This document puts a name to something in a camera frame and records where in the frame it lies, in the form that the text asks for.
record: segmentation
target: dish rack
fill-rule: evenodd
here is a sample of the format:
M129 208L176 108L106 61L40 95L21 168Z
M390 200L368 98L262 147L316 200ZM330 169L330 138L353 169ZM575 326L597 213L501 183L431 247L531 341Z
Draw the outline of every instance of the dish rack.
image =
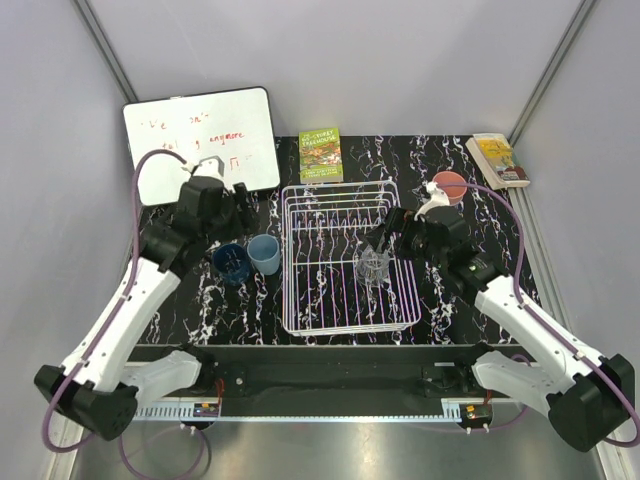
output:
M292 335L403 330L420 320L413 266L395 258L381 286L356 280L365 234L399 205L391 181L295 185L282 190L284 329Z

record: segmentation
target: metal floor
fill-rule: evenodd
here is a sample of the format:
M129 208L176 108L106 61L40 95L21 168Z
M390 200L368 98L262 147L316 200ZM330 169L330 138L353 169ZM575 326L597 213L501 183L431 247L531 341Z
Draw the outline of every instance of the metal floor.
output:
M500 407L496 424L512 417ZM197 438L177 428L146 449L144 439L170 427L137 423L125 434L125 450L142 473L173 478L196 457ZM225 480L596 480L604 474L595 452L583 454L560 440L549 422L529 412L512 428L466 436L415 424L219 423L206 431L211 461L193 478ZM135 478L120 462L116 442L95 440L78 452L73 479Z

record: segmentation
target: pink cup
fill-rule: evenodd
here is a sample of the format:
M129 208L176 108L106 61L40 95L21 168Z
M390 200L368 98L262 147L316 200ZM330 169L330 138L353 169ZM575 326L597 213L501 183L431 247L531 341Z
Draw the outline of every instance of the pink cup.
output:
M458 175L455 172L451 172L449 170L445 170L443 172L438 172L433 177L433 181L438 184L438 186L444 190L444 193L449 197L449 202L451 205L455 205L462 200L464 194L467 193L467 187L443 187L442 185L447 185L451 183L467 183L467 181Z

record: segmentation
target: white wall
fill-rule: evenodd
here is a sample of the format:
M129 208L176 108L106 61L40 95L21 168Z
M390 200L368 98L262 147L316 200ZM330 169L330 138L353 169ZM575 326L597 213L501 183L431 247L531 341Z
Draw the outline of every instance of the white wall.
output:
M35 479L33 385L86 334L130 231L124 103L69 0L0 4L0 463Z
M640 374L638 18L637 0L599 2L516 151L572 326Z
M276 134L509 133L578 0L91 0L137 95L263 85Z

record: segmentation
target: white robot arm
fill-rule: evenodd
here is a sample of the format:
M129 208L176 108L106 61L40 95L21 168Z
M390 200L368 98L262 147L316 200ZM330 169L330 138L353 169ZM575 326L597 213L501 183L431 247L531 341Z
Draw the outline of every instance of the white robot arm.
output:
M146 158L154 153L167 152L152 151ZM209 246L257 228L244 185L231 192L209 170L184 183L178 201L145 227L139 255L134 249L124 280L80 345L61 366L42 366L34 379L56 411L105 440L118 437L140 407L182 388L205 391L214 385L214 359L192 346L124 372L153 314Z
M465 358L468 376L548 417L572 447L590 450L630 417L618 393L633 405L633 367L621 355L608 359L581 342L522 290L516 292L514 278L473 245L469 226L445 192L435 183L427 184L427 191L430 199L417 211L391 209L368 235L369 243L381 251L396 234L399 257L437 265L452 293L505 328L537 365L531 368L479 344Z

